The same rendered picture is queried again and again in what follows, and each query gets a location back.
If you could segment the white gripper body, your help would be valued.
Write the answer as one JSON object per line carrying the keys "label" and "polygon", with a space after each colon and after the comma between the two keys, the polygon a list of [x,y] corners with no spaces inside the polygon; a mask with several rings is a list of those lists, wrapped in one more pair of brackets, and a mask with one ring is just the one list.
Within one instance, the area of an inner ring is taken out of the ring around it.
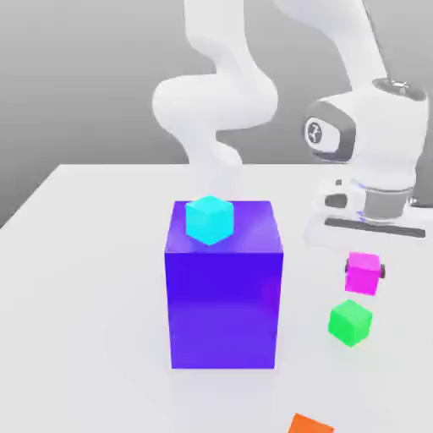
{"label": "white gripper body", "polygon": [[307,244],[365,253],[433,253],[433,209],[407,206],[394,224],[344,221],[313,211],[305,228]]}

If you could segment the small magenta cube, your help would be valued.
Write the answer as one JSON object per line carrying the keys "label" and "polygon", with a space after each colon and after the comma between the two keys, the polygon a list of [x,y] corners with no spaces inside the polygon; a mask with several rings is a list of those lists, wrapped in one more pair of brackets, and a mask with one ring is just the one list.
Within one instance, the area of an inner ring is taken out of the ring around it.
{"label": "small magenta cube", "polygon": [[348,271],[345,273],[345,290],[374,296],[380,280],[379,256],[350,252]]}

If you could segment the small green cube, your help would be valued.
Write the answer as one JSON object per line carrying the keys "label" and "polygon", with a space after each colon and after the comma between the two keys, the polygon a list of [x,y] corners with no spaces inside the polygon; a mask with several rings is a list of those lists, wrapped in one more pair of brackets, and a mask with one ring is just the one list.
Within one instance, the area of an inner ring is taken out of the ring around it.
{"label": "small green cube", "polygon": [[328,331],[346,346],[353,347],[369,336],[372,318],[370,310],[347,299],[332,309]]}

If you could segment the small cyan cube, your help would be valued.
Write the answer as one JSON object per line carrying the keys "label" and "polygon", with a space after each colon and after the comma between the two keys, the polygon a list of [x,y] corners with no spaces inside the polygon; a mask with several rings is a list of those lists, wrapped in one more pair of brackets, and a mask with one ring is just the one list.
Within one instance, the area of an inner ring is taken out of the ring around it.
{"label": "small cyan cube", "polygon": [[213,245],[234,231],[234,205],[231,201],[206,196],[185,205],[185,232],[203,244]]}

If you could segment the small orange cube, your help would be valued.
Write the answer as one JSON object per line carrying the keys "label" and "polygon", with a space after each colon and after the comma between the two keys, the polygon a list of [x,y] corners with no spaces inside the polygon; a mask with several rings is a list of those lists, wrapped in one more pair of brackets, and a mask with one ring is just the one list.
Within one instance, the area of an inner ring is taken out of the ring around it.
{"label": "small orange cube", "polygon": [[288,428],[288,433],[334,433],[335,429],[316,419],[296,413]]}

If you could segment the large blue box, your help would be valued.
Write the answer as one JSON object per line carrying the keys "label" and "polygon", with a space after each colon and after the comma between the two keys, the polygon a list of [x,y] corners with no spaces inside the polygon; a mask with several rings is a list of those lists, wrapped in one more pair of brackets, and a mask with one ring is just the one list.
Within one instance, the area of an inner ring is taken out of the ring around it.
{"label": "large blue box", "polygon": [[164,250],[171,366],[271,369],[275,365],[283,247],[268,201],[234,202],[234,233],[205,245],[173,205]]}

